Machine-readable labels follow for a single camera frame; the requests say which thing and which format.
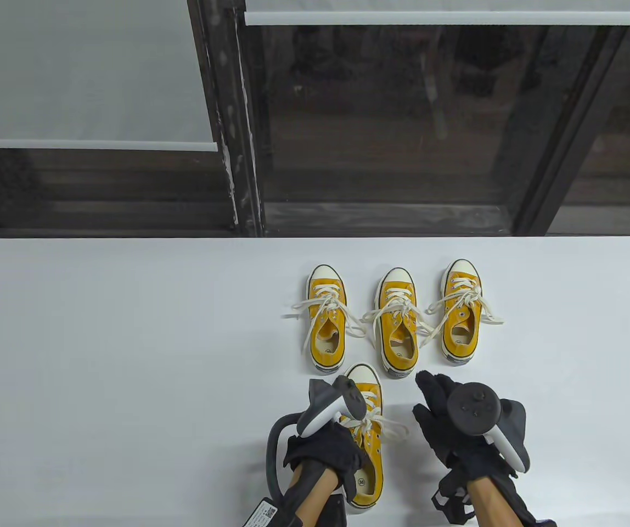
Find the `person's right hand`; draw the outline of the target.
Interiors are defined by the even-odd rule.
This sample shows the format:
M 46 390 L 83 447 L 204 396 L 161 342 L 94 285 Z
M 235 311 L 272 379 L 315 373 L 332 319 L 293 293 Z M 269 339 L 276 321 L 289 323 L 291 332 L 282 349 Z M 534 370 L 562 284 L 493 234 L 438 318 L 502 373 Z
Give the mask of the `person's right hand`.
M 420 371 L 415 383 L 426 404 L 413 407 L 425 440 L 436 457 L 451 470 L 461 485 L 483 478 L 516 478 L 518 474 L 498 450 L 481 436 L 463 434 L 453 424 L 447 411 L 448 397 L 460 384 L 445 374 Z

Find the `person's left hand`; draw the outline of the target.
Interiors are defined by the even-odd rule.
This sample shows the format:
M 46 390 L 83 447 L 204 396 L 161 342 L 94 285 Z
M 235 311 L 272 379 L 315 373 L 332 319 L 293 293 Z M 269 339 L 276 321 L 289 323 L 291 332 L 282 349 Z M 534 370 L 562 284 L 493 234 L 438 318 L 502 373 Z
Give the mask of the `person's left hand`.
M 346 494 L 357 492 L 356 472 L 370 464 L 368 454 L 353 439 L 350 430 L 332 422 L 307 438 L 291 436 L 288 439 L 283 467 L 295 471 L 307 460 L 320 462 L 333 470 Z

